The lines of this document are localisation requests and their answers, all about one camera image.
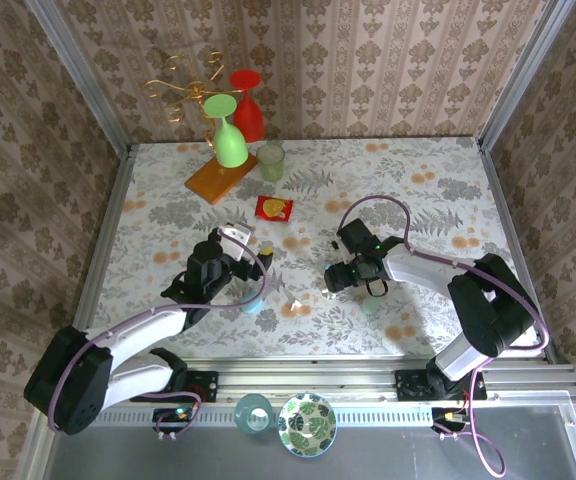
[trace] blue cup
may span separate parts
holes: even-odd
[[[235,407],[235,423],[244,433],[256,435],[265,431],[273,422],[270,402],[263,395],[251,393],[243,397]]]

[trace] patterned wallpaper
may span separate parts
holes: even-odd
[[[0,0],[0,479],[32,415],[23,387],[75,312],[117,165],[35,17]]]
[[[558,353],[576,365],[576,6],[492,153]]]
[[[186,53],[212,73],[253,68],[274,138],[474,135],[544,0],[58,0],[62,15],[134,143],[200,140],[191,114],[169,123],[139,91]],[[169,92],[166,100],[174,100]]]

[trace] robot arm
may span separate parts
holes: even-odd
[[[162,348],[136,355],[195,325],[208,311],[195,305],[209,304],[233,276],[260,278],[259,265],[242,258],[244,249],[228,238],[245,245],[250,236],[244,225],[213,230],[207,241],[195,246],[187,271],[162,292],[163,298],[149,311],[132,317],[127,326],[87,331],[68,326],[57,332],[28,381],[24,398],[48,414],[60,378],[86,345],[89,348],[70,370],[55,407],[55,422],[67,434],[80,432],[99,412],[118,402],[149,392],[184,390],[187,366],[181,359]],[[260,254],[257,259],[268,268],[272,253]],[[180,307],[157,308],[170,305],[167,298]],[[102,338],[90,345],[100,335]]]
[[[449,395],[473,369],[497,357],[534,323],[530,314],[508,293],[483,280],[468,267],[487,273],[506,284],[534,306],[506,263],[497,255],[481,259],[452,258],[421,249],[406,248],[404,240],[389,237],[383,242],[363,222],[353,220],[337,235],[344,261],[324,274],[330,292],[349,286],[381,281],[405,281],[432,289],[455,306],[462,333],[427,365],[427,382],[436,397]]]

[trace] wooden cutting board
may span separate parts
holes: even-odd
[[[201,167],[186,180],[186,187],[195,192],[208,203],[215,205],[232,187],[257,165],[257,157],[248,154],[248,160],[236,168],[224,168],[219,165],[217,157]]]

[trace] gold candle holder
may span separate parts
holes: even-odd
[[[210,77],[209,80],[210,82],[214,82],[215,78],[217,78],[217,76],[224,69],[225,65],[223,64],[222,61],[223,58],[224,58],[223,52],[219,51],[212,52],[208,56],[207,63],[209,65],[217,67],[215,73],[213,73],[212,76]],[[199,80],[199,76],[197,75],[197,71],[195,70],[193,63],[190,60],[190,57],[184,53],[181,53],[179,55],[173,55],[172,57],[169,57],[164,63],[165,68],[173,71],[183,66],[188,68],[188,71],[190,72],[190,77],[192,78],[192,81],[186,84],[185,86],[175,85],[173,83],[164,82],[163,80],[155,78],[153,80],[147,81],[141,86],[141,93],[150,98],[156,98],[162,95],[162,89],[170,89],[176,92],[181,92],[183,94],[181,100],[168,102],[162,105],[162,109],[165,115],[167,115],[165,113],[166,109],[172,109],[172,112],[170,114],[171,118],[168,120],[171,123],[181,122],[186,117],[186,113],[184,112],[185,102],[187,102],[188,100],[194,100],[195,102],[197,102],[202,118],[209,125],[208,131],[206,131],[206,133],[204,134],[204,139],[206,140],[208,145],[210,145],[210,147],[213,148],[212,139],[213,136],[215,135],[217,125],[215,123],[215,120],[213,118],[208,117],[208,115],[206,115],[206,113],[204,112],[203,106],[206,97],[218,93],[225,93],[225,94],[240,93],[242,90],[216,91],[210,89],[207,82]]]

